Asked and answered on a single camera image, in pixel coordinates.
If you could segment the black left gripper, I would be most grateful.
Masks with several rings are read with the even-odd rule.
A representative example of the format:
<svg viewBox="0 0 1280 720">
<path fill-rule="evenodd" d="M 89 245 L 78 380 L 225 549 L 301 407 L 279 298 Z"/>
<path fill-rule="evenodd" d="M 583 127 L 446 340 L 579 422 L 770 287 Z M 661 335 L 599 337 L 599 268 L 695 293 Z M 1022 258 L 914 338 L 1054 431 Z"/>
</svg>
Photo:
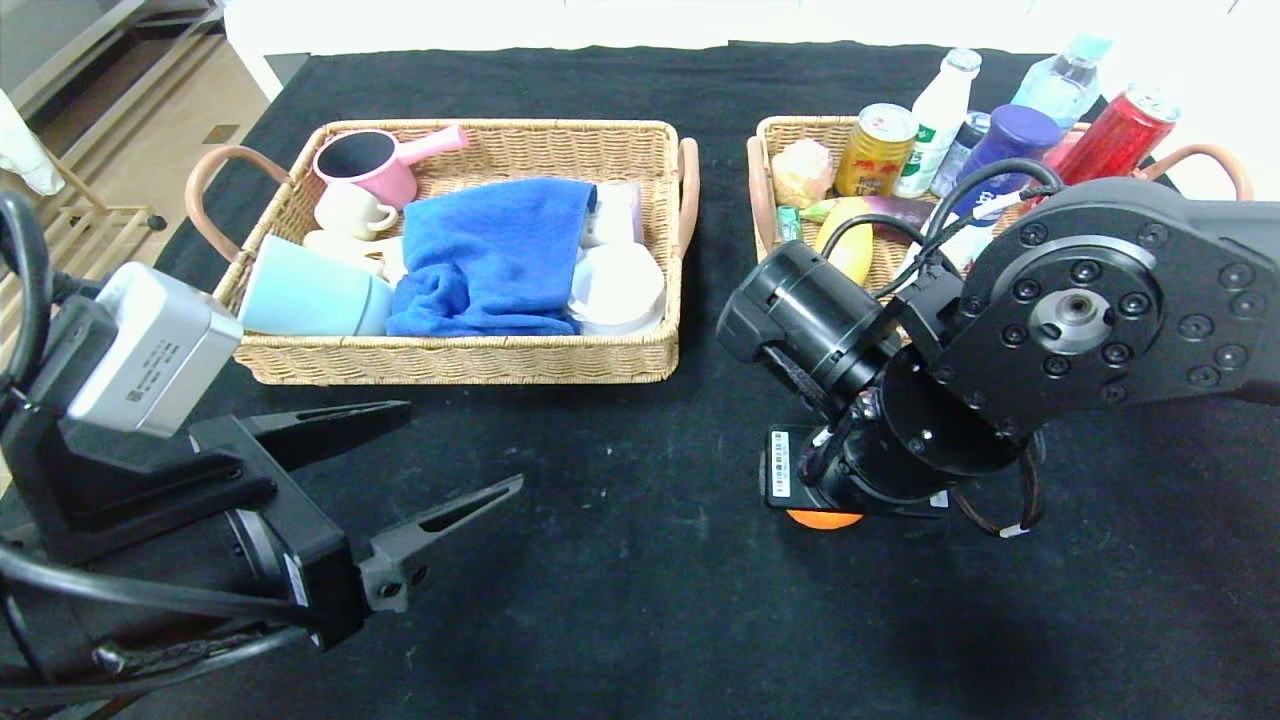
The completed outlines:
<svg viewBox="0 0 1280 720">
<path fill-rule="evenodd" d="M 95 628 L 123 643 L 151 643 L 296 626 L 325 648 L 356 633 L 369 611 L 407 612 L 419 592 L 470 565 L 499 534 L 525 475 L 375 534 L 358 562 L 362 587 L 346 533 L 291 473 L 411 418 L 410 402 L 388 400 L 193 424 L 195 452 L 183 459 L 178 484 L 140 501 L 147 537 L 90 562 L 92 571 L 155 584 L 157 602 L 115 600 L 113 610 L 93 612 Z"/>
</svg>

